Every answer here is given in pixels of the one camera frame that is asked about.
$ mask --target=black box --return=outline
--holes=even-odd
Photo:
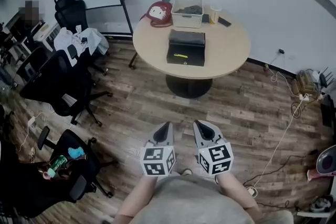
[[[171,31],[167,63],[202,67],[204,61],[205,33]]]

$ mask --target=white storage basket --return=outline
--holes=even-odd
[[[202,8],[202,14],[185,14],[185,13],[175,13],[181,8],[186,8],[190,6],[200,6]],[[203,2],[202,0],[175,0],[172,9],[173,25],[176,27],[190,27],[190,28],[200,28],[202,24],[203,17]]]

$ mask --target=green bottle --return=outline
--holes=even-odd
[[[53,178],[56,175],[56,171],[58,168],[64,166],[68,162],[67,158],[63,155],[60,155],[57,160],[52,164],[52,166],[48,169],[48,175],[50,178]]]

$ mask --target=floor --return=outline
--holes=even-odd
[[[195,174],[207,177],[194,158],[192,122],[200,119],[217,125],[231,142],[235,158],[232,172],[241,182],[262,173],[291,117],[290,105],[294,99],[282,77],[272,83],[270,74],[264,73],[262,67],[245,63],[238,71],[215,79],[209,92],[197,100],[182,99],[169,91],[164,74],[141,59],[136,61],[136,70],[128,68],[134,54],[131,44],[117,42],[110,47],[110,56],[97,61],[98,65],[108,68],[107,76],[92,72],[97,82],[95,91],[113,92],[113,97],[102,97],[91,105],[103,126],[98,127],[87,112],[83,112],[79,124],[71,130],[84,140],[96,137],[98,143],[93,150],[99,158],[108,161],[116,157],[120,161],[119,169],[106,167],[99,174],[105,188],[115,187],[115,196],[108,199],[97,190],[76,204],[61,202],[49,208],[33,219],[34,223],[112,222],[118,207],[142,174],[140,148],[148,139],[148,133],[165,121],[173,122],[175,128],[175,170],[188,167]],[[40,112],[44,114],[38,117],[37,126],[44,126],[45,115],[52,140],[58,140],[61,133],[70,128],[70,117],[52,113],[48,104],[24,100],[18,93],[10,94],[7,102],[15,112],[13,139],[17,148],[27,134],[27,121]],[[32,146],[37,149],[38,135],[38,129],[30,132],[19,152],[20,160],[28,160]],[[305,156],[311,150],[322,150],[331,144],[332,131],[322,125],[319,105],[312,103],[301,118],[293,121],[267,171],[279,168],[289,155]],[[37,150],[36,161],[47,160],[49,156],[47,149]],[[299,201],[299,206],[306,208],[315,196],[325,194],[330,179],[307,182],[307,169],[314,167],[316,158],[293,157],[279,172],[264,176],[257,185],[257,202],[284,206],[288,200],[291,207]],[[263,212],[278,210],[260,207]]]

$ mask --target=shoe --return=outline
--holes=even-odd
[[[29,162],[35,163],[35,149],[32,147],[29,152]]]
[[[192,175],[193,171],[191,171],[190,169],[185,169],[182,173],[181,176],[188,176],[188,175]]]

